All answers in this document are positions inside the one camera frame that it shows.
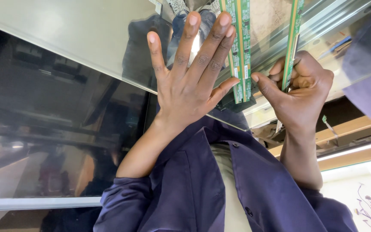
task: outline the sneaker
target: sneaker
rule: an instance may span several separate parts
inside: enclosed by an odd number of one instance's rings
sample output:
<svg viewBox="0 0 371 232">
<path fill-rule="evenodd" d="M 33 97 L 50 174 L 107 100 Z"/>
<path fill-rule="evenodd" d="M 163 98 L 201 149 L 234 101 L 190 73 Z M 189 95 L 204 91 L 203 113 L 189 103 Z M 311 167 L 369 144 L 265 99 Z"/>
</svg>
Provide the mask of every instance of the sneaker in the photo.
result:
<svg viewBox="0 0 371 232">
<path fill-rule="evenodd" d="M 174 14 L 177 16 L 182 11 L 190 12 L 190 9 L 187 7 L 185 0 L 167 0 L 168 5 L 173 9 Z"/>
<path fill-rule="evenodd" d="M 200 13 L 201 11 L 206 9 L 218 16 L 221 13 L 219 0 L 209 0 L 205 5 L 199 7 L 196 11 Z"/>
</svg>

